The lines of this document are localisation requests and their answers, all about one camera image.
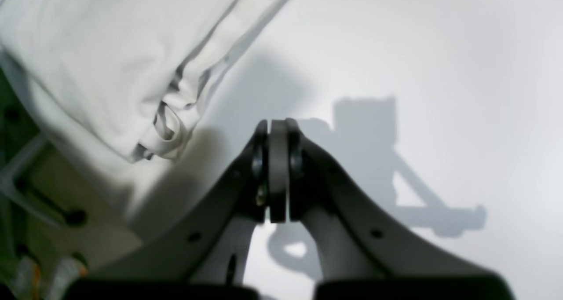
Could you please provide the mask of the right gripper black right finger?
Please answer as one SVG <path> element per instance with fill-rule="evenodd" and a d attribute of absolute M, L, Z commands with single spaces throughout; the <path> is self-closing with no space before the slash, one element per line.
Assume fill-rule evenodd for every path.
<path fill-rule="evenodd" d="M 316 300 L 512 300 L 507 283 L 412 233 L 374 204 L 340 164 L 278 122 L 278 221 L 301 222 L 324 282 Z"/>

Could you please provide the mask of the side right gripper black left finger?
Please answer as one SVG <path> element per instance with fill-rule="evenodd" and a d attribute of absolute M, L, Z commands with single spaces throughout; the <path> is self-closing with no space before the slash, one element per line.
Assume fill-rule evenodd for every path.
<path fill-rule="evenodd" d="M 280 207 L 270 156 L 280 122 L 260 121 L 242 153 L 168 232 L 77 280 L 68 300 L 259 300 L 242 285 L 252 234 L 266 208 Z"/>

